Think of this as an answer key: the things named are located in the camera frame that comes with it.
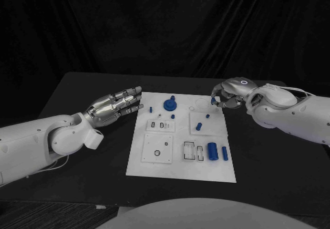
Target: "white round object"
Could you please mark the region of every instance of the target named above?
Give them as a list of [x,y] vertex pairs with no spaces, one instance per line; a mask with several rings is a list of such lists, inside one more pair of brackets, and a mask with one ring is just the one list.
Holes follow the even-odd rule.
[[174,199],[148,204],[99,229],[315,229],[292,217],[231,200]]
[[198,106],[198,108],[201,108],[201,109],[208,108],[208,107],[210,107],[210,102],[208,102],[208,100],[207,100],[207,99],[198,99],[198,100],[197,100],[197,106]]

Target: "table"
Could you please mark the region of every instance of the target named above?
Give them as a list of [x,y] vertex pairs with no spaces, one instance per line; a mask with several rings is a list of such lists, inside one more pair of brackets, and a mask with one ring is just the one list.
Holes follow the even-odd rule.
[[[148,92],[210,95],[221,81],[67,73],[40,118],[83,112],[96,99],[136,86]],[[256,81],[260,86],[267,82]],[[263,128],[246,107],[224,109],[224,114],[238,183],[126,176],[135,113],[100,128],[106,138],[97,150],[84,147],[61,169],[2,187],[0,199],[139,207],[175,198],[220,198],[286,214],[329,215],[330,158],[323,146]]]

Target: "floor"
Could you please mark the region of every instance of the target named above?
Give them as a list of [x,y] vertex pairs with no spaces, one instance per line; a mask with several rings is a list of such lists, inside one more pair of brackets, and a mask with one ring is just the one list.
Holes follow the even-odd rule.
[[[2,229],[96,229],[132,208],[96,205],[0,201]],[[289,215],[315,226],[330,229],[330,216]]]

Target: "black tabletop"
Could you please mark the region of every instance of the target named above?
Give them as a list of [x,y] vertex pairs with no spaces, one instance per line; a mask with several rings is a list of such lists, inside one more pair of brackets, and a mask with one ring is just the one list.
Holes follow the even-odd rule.
[[[136,86],[145,92],[211,95],[221,81],[68,73],[40,118],[83,112],[97,98]],[[329,215],[330,158],[323,146],[261,127],[246,107],[224,109],[224,114],[237,183],[127,176],[135,113],[100,128],[106,137],[97,150],[83,147],[63,168],[2,187],[0,199],[139,207],[175,198],[221,198],[287,214]]]

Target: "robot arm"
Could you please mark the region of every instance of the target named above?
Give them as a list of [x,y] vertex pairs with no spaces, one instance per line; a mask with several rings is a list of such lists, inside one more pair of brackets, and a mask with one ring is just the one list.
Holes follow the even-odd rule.
[[[230,98],[227,102],[214,99],[220,90]],[[298,98],[289,90],[305,92],[306,97]],[[211,102],[218,107],[238,108],[246,101],[247,114],[263,127],[279,128],[312,142],[329,145],[330,98],[308,94],[299,88],[273,84],[259,87],[251,80],[237,77],[215,86]]]
[[100,98],[84,113],[58,115],[0,128],[0,186],[27,177],[86,145],[97,149],[104,135],[96,129],[143,108],[129,107],[142,87]]

